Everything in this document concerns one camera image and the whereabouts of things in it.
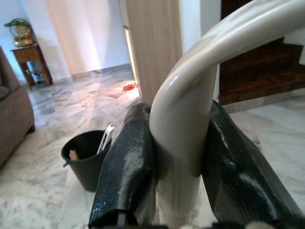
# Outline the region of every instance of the wooden wall panel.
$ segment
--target wooden wall panel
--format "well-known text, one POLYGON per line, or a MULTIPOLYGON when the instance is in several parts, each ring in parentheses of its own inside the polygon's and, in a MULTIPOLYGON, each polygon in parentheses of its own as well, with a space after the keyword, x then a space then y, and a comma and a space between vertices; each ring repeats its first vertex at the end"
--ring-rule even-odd
POLYGON ((134 58, 143 100, 152 104, 182 56, 178 0, 126 0, 134 58))

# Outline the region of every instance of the sofa arm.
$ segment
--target sofa arm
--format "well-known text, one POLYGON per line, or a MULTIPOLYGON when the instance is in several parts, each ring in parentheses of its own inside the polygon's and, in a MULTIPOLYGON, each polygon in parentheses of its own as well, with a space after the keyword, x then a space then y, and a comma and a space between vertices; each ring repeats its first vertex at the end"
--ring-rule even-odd
POLYGON ((2 85, 9 88, 9 90, 15 91, 19 86, 19 82, 15 73, 13 72, 10 63, 6 59, 2 48, 0 47, 0 76, 2 79, 2 85))

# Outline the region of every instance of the black bucket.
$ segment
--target black bucket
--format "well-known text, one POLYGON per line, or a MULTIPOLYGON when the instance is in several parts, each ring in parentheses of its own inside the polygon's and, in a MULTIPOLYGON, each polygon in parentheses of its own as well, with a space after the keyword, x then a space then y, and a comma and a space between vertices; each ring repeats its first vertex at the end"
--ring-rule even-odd
POLYGON ((104 158, 111 147, 110 141, 102 152, 96 154, 104 132, 94 130, 77 135, 61 150, 62 158, 70 165, 84 189, 90 192, 96 190, 104 158), (70 159, 70 150, 76 151, 79 160, 70 159))

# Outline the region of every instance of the curved handle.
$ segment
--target curved handle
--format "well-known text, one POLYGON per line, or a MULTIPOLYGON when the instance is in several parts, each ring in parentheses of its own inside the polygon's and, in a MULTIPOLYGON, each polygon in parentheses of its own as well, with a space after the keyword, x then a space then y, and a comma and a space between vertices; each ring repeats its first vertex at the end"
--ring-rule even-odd
POLYGON ((164 214, 182 217, 196 204, 215 66, 305 26, 304 12, 304 0, 254 0, 207 32, 174 66, 150 116, 164 214))

